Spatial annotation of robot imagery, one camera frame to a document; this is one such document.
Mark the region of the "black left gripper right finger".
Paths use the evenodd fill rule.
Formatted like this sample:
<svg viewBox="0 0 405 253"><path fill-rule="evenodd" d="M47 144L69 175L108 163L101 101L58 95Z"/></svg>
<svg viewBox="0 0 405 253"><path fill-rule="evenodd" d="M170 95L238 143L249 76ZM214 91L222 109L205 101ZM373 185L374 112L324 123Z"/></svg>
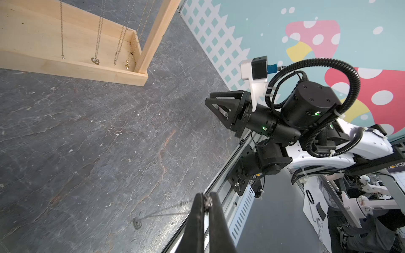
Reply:
<svg viewBox="0 0 405 253"><path fill-rule="evenodd" d="M211 192L208 200L210 253L236 253L218 194Z"/></svg>

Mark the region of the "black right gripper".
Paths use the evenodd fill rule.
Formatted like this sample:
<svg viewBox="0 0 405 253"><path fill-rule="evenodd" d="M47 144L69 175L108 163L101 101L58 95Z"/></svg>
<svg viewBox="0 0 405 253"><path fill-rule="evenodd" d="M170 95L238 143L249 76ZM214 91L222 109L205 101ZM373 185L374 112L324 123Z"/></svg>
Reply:
<svg viewBox="0 0 405 253"><path fill-rule="evenodd" d="M249 129L274 139L280 113L261 104L253 111L251 94L247 91L212 92L205 100L205 105L225 128L230 129L232 126L237 138L241 138L245 129Z"/></svg>

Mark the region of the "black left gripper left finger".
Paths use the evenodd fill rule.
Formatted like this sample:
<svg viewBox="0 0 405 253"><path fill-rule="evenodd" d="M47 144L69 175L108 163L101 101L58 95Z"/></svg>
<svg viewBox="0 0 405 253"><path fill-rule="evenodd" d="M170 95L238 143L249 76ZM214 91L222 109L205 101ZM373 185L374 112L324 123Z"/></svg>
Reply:
<svg viewBox="0 0 405 253"><path fill-rule="evenodd" d="M204 252L204 195L197 194L188 216L183 237L176 249L176 253Z"/></svg>

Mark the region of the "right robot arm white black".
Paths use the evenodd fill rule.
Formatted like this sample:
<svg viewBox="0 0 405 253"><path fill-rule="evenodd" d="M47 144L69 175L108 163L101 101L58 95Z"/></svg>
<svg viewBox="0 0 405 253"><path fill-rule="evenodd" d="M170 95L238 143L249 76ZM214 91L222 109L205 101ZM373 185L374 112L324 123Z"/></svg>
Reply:
<svg viewBox="0 0 405 253"><path fill-rule="evenodd" d="M332 88L309 80L305 69L328 67L349 81L340 101ZM361 88L356 69L336 59L307 59L289 66L269 65L267 57L242 62L247 91L213 92L206 106L236 137L245 130L262 141L246 148L227 175L242 195L247 185L262 190L264 178L293 169L293 180L337 170L358 174L380 170L395 150L380 125L356 126L344 120Z"/></svg>

